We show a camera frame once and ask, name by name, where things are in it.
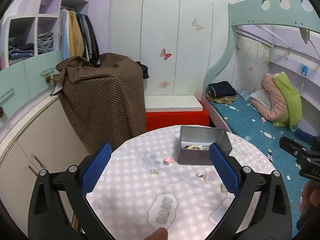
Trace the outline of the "left hand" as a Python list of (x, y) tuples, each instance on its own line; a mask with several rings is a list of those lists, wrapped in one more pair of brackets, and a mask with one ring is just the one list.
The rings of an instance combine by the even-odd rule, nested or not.
[(144, 240), (168, 240), (168, 231), (166, 228), (159, 228)]

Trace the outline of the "right hand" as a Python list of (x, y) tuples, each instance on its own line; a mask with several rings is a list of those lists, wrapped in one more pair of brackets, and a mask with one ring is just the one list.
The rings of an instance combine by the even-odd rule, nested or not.
[(300, 212), (307, 210), (310, 204), (315, 207), (319, 204), (319, 183), (311, 180), (303, 187)]

